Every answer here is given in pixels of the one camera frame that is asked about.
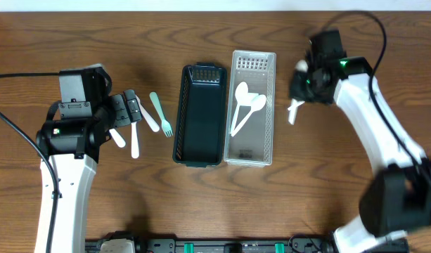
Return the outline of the white thin spoon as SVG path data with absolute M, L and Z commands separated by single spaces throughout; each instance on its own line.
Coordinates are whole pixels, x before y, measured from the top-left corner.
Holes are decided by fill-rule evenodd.
M 231 123 L 231 130 L 230 130 L 231 134 L 233 133 L 236 127 L 240 106 L 250 105 L 250 95 L 248 93 L 248 86 L 246 82 L 239 83 L 239 85 L 236 88 L 235 98 L 237 101 L 237 106 L 234 111 L 233 119 Z
M 304 104 L 303 100 L 296 100 L 294 98 L 291 100 L 290 107 L 288 108 L 288 122 L 291 125 L 295 124 L 297 109 L 299 106 L 303 104 Z
M 256 112 L 260 111 L 266 105 L 266 96 L 261 94 L 252 99 L 250 104 L 250 111 L 247 115 L 242 119 L 242 121 L 238 124 L 238 126 L 231 132 L 232 136 L 235 136 L 245 125 L 245 123 L 249 120 L 250 116 Z

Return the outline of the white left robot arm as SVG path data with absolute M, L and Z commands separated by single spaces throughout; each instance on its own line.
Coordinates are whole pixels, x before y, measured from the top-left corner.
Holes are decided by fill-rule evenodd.
M 84 252 L 91 184 L 99 148 L 110 139 L 123 148 L 117 128 L 131 127 L 131 157 L 140 156 L 137 122 L 144 117 L 135 91 L 106 98 L 95 112 L 89 101 L 55 102 L 37 133 L 42 197 L 35 252 Z

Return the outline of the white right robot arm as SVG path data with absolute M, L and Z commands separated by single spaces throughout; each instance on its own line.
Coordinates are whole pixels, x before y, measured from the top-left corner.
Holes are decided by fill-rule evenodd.
M 331 250 L 365 252 L 431 226 L 431 160 L 390 109 L 365 58 L 299 61 L 290 96 L 291 124 L 303 103 L 341 109 L 371 164 L 373 180 L 359 214 L 333 232 Z

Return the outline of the white fork long handle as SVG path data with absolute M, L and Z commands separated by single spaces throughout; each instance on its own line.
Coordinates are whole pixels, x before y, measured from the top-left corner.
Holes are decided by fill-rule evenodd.
M 160 130 L 160 127 L 157 124 L 157 122 L 151 117 L 151 115 L 148 113 L 148 111 L 142 106 L 141 100 L 138 96 L 136 96 L 136 100 L 139 104 L 139 109 L 141 111 L 141 115 L 146 120 L 148 126 L 151 128 L 151 130 L 153 132 L 158 132 Z

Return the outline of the white thick-handled spoon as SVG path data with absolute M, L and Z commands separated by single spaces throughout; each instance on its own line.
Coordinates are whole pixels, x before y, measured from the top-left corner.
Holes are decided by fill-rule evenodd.
M 137 122 L 131 123 L 131 157 L 138 159 L 140 155 Z

